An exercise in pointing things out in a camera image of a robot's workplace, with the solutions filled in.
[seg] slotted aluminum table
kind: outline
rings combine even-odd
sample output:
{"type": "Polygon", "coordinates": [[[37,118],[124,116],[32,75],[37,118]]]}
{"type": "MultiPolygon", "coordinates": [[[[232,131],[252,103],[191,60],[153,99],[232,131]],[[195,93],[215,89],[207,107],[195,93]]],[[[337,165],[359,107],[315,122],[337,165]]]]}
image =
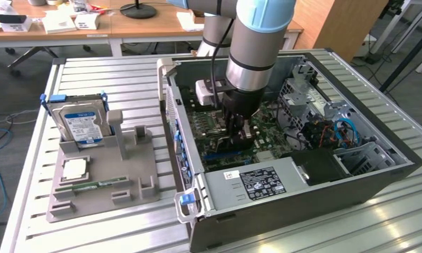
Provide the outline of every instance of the slotted aluminum table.
{"type": "MultiPolygon", "coordinates": [[[[422,127],[335,54],[325,50],[306,52],[314,54],[422,157],[422,127]]],[[[187,229],[176,220],[173,208],[175,183],[156,93],[156,59],[173,56],[187,55],[68,59],[53,65],[45,90],[45,94],[67,95],[105,90],[109,108],[123,110],[123,129],[141,124],[148,126],[153,133],[160,201],[57,223],[47,222],[60,134],[41,109],[0,252],[188,251],[187,229]]],[[[319,80],[319,87],[330,99],[338,99],[338,93],[322,77],[319,80]]],[[[422,252],[422,168],[365,204],[210,252],[407,250],[422,252]]]]}

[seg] warning label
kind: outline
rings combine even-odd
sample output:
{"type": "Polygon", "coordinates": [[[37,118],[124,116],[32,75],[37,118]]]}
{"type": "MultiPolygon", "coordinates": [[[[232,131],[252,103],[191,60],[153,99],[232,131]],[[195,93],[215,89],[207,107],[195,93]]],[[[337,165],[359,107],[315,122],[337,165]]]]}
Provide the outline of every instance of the warning label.
{"type": "Polygon", "coordinates": [[[240,173],[239,176],[251,200],[263,199],[286,192],[274,167],[240,173]]]}

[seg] hard drive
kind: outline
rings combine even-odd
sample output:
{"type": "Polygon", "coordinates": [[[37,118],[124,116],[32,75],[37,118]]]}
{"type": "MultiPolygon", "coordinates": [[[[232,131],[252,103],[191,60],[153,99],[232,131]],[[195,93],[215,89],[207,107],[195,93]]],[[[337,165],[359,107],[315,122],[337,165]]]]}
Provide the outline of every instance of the hard drive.
{"type": "Polygon", "coordinates": [[[79,148],[101,145],[103,137],[112,135],[107,123],[107,95],[52,95],[41,104],[52,116],[63,141],[75,141],[79,148]]]}

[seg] green circuit board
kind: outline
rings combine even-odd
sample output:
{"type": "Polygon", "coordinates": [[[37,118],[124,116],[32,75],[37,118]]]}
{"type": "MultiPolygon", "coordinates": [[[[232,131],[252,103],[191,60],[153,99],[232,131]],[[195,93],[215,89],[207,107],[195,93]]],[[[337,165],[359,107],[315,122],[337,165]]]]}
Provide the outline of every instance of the green circuit board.
{"type": "Polygon", "coordinates": [[[251,148],[242,151],[218,152],[219,141],[228,138],[222,111],[204,111],[203,108],[198,110],[196,106],[188,106],[187,114],[207,171],[274,160],[292,151],[278,125],[275,109],[271,108],[270,102],[260,105],[259,111],[251,118],[250,127],[254,129],[256,139],[251,148]]]}

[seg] power supply label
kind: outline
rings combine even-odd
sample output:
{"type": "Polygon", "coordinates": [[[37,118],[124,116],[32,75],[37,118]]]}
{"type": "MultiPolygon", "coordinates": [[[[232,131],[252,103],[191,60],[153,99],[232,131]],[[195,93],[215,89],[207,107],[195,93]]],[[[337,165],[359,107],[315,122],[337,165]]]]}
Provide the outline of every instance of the power supply label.
{"type": "Polygon", "coordinates": [[[274,167],[239,174],[251,200],[258,200],[284,193],[284,186],[274,167]]]}
{"type": "Polygon", "coordinates": [[[100,126],[93,123],[97,116],[95,112],[65,114],[67,125],[71,129],[75,141],[91,144],[101,141],[103,134],[100,126]]]}

